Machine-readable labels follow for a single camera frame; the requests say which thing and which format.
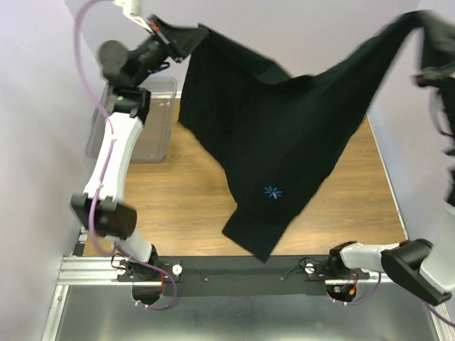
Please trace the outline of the black t shirt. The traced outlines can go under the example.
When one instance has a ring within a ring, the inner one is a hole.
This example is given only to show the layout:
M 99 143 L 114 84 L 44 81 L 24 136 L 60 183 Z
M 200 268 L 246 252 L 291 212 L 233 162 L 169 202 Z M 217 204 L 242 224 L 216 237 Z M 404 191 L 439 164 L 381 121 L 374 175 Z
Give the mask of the black t shirt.
M 222 166 L 236 210 L 223 234 L 266 261 L 330 176 L 406 37 L 422 29 L 423 68 L 454 59 L 454 25 L 431 11 L 399 16 L 317 75 L 208 31 L 192 52 L 179 123 Z

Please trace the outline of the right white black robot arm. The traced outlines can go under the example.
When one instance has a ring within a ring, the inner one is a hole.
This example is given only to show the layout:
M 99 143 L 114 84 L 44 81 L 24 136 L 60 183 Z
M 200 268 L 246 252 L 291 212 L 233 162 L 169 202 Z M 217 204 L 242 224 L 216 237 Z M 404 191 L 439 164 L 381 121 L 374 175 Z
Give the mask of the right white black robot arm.
M 418 87 L 437 89 L 443 113 L 451 133 L 440 129 L 441 135 L 452 140 L 444 151 L 454 158 L 454 62 L 440 67 L 426 67 L 417 73 Z M 327 269 L 335 278 L 343 278 L 353 269 L 385 273 L 394 283 L 420 298 L 438 306 L 448 301 L 454 291 L 454 167 L 450 169 L 451 184 L 445 197 L 445 212 L 435 243 L 416 239 L 398 244 L 361 244 L 346 242 L 330 250 Z

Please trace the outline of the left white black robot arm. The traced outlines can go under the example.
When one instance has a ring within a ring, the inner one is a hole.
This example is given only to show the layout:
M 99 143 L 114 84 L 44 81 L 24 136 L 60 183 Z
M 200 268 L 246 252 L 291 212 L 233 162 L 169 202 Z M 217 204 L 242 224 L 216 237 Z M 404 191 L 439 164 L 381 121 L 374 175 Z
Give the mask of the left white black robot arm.
M 104 42 L 98 52 L 102 74 L 107 81 L 100 110 L 105 130 L 95 169 L 81 193 L 71 197 L 70 206 L 93 239 L 111 241 L 110 251 L 119 252 L 143 281 L 158 271 L 156 248 L 137 229 L 137 211 L 124 204 L 124 185 L 135 144 L 149 114 L 151 93 L 142 83 L 153 73 L 169 66 L 168 60 L 184 61 L 203 41 L 208 29 L 171 26 L 158 16 L 146 22 L 148 38 L 129 50 L 117 40 Z

